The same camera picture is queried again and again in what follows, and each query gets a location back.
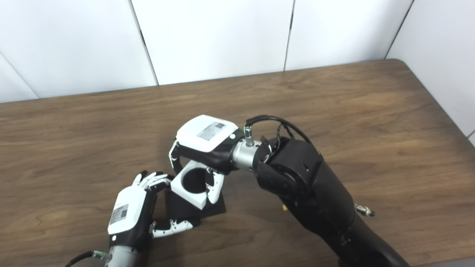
white wall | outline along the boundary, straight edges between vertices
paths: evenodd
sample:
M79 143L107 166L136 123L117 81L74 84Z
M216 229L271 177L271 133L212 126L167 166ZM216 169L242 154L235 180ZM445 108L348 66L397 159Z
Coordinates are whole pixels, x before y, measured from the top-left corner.
M384 59L412 0L296 0L285 69Z
M404 61L465 135L475 129L475 1L415 0L388 58Z
M38 98L0 53L0 103Z
M133 0L160 85L283 71L293 0Z
M156 84L128 0L4 0L0 52L39 97Z
M470 140L470 142L472 142L472 145L475 146L475 134L473 134L472 136L470 136L468 139Z

wood grain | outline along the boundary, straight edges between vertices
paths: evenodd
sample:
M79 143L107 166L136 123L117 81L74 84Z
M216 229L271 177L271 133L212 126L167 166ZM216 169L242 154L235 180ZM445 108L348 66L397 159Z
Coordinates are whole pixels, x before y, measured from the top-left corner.
M2 266L107 250L117 193L143 169L171 172L174 135L199 114L301 127L410 264L475 256L475 150L404 63L386 60L1 104ZM336 266L249 173L229 175L223 192L226 214L155 240L148 266ZM158 206L160 217L163 196Z

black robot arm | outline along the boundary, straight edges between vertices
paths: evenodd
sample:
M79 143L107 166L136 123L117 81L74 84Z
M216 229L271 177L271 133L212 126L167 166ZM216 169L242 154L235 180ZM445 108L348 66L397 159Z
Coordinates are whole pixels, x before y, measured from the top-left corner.
M252 125L266 120L280 123L276 138L255 141ZM280 135L282 128L289 137ZM292 130L303 140L295 139ZM256 116L246 120L243 132L232 122L201 115L180 128L169 156L177 177L184 172L180 156L223 176L234 170L252 172L262 189L277 195L306 229L332 248L341 267L409 266L356 210L366 216L374 213L355 205L310 139L285 119ZM217 196L221 184L221 180L215 188L207 184L208 195Z
M261 145L253 173L259 186L276 194L309 231L319 235L340 258L342 267L408 267L355 211L349 192L315 147L280 137ZM268 157L267 147L279 149Z

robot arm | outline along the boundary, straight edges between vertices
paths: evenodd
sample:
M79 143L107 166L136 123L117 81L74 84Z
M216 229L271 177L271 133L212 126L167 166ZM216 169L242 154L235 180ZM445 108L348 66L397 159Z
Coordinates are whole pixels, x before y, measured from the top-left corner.
M252 125L264 120L281 123L277 137L255 141ZM281 127L290 138L280 136ZM290 129L304 141L296 140ZM243 132L231 122L198 116L178 131L170 151L179 175L187 172L180 165L180 156L223 175L238 169L252 172L262 189L277 195L306 229L330 246L341 267L409 266L356 213L374 216L374 212L353 202L310 139L282 118L251 118Z
M105 261L107 267L134 267L140 253L152 238L164 237L200 224L199 219L170 219L159 226L152 220L157 193L170 186L173 176L163 172L139 173L131 186L121 190L115 200L107 231L109 253L88 251L71 260L66 267L86 258Z

sticker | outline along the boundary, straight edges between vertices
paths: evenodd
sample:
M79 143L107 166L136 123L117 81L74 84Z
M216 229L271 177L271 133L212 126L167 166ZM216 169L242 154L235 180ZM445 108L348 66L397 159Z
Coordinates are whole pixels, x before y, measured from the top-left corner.
M213 122L208 125L203 131L201 131L197 137L203 138L206 141L213 139L215 135L221 132L222 129L226 128L226 124L220 122Z
M118 221L122 221L125 218L127 218L127 210L128 209L129 209L129 204L125 204L123 206L120 206L120 207L116 208L112 212L111 222L109 223L109 225L111 225L113 223L116 223Z

